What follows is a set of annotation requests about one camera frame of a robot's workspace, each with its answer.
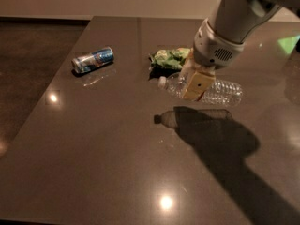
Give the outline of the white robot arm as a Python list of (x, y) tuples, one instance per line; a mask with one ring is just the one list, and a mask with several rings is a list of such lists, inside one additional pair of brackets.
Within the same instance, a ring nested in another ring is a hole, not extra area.
[(282, 8), (298, 14), (300, 0), (221, 0), (195, 34), (179, 75), (179, 97), (203, 98), (216, 80), (215, 71), (230, 65), (251, 33)]

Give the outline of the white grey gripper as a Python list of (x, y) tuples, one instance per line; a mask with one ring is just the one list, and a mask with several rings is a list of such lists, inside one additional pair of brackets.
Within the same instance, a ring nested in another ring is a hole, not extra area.
[(216, 80), (214, 73), (195, 69), (195, 62), (207, 68), (225, 68), (244, 50), (244, 47), (244, 43), (231, 42), (218, 36), (205, 19), (194, 37), (193, 50), (187, 55), (179, 74), (179, 82), (183, 84), (181, 98), (199, 100)]

